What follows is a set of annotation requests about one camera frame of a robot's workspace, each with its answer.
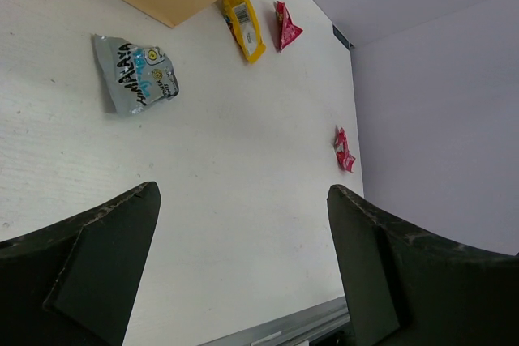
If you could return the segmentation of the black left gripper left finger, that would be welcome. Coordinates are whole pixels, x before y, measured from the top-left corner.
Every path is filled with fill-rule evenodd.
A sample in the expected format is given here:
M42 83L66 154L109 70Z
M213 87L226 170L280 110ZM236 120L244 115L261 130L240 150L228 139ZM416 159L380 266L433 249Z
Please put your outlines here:
M1 243L3 345L120 345L157 226L144 182L78 215Z

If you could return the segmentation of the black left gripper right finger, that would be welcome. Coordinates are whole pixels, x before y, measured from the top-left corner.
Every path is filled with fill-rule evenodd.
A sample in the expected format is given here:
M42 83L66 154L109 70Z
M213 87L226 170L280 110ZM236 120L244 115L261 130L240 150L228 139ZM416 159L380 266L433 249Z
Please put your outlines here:
M327 204L357 345L517 344L517 257L441 237L342 185Z

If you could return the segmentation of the red small snack packet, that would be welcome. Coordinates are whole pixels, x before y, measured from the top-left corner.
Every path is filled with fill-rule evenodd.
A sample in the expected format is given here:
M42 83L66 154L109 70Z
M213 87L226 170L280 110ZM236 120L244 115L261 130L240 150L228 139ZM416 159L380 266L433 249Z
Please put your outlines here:
M342 127L336 128L336 136L333 146L339 168L348 173L353 173L356 158L350 151L347 135Z

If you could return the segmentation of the silver Himalaya snack packet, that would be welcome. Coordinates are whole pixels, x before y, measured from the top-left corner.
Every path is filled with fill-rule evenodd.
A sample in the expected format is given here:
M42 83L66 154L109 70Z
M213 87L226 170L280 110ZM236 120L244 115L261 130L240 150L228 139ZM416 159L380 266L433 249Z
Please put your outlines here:
M117 114L136 115L178 95L174 65L160 47L100 35L94 35L92 43Z

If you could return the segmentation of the pink snack packet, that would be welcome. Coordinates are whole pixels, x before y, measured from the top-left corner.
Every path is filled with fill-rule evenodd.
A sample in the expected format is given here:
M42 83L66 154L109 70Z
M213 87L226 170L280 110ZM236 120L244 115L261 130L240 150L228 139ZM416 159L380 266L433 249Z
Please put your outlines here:
M282 52L303 33L303 29L295 25L285 2L275 1L275 12L279 30L278 52Z

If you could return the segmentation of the yellow snack bar packet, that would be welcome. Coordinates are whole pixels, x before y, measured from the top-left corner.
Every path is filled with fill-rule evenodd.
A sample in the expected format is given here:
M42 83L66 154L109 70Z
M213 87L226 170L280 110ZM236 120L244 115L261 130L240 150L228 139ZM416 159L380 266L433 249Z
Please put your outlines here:
M266 50L251 0L222 0L225 21L245 59L254 64Z

